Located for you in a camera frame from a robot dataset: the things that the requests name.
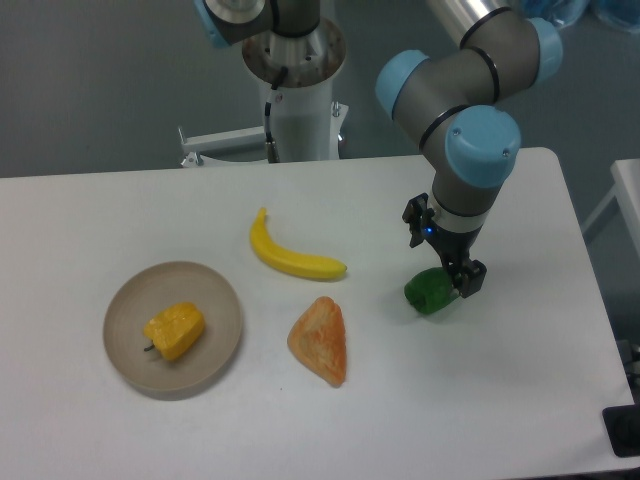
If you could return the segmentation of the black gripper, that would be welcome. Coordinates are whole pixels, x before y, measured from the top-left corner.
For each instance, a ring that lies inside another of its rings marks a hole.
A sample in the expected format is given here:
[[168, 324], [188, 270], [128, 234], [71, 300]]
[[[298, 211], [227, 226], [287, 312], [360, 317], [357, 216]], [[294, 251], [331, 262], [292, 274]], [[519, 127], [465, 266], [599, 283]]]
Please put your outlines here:
[[468, 298], [482, 288], [487, 268], [479, 260], [470, 258], [471, 246], [481, 227], [468, 232], [452, 232], [436, 224], [424, 228], [424, 239], [436, 251], [446, 273], [460, 273], [457, 290], [462, 298]]

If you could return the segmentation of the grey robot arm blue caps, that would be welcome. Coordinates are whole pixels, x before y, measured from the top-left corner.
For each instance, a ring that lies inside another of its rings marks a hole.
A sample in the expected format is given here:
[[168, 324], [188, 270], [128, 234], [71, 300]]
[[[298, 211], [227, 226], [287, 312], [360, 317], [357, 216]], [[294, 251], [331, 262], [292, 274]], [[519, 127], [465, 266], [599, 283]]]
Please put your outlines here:
[[[346, 56], [343, 36], [316, 1], [199, 1], [209, 41], [240, 45], [259, 82], [260, 138], [270, 163], [325, 160], [338, 144], [329, 91]], [[505, 1], [433, 1], [457, 51], [432, 60], [418, 50], [382, 68], [376, 97], [435, 171], [431, 189], [403, 213], [413, 245], [429, 244], [450, 286], [478, 292], [485, 266], [471, 258], [521, 146], [520, 129], [496, 103], [554, 75], [563, 59], [554, 26]]]

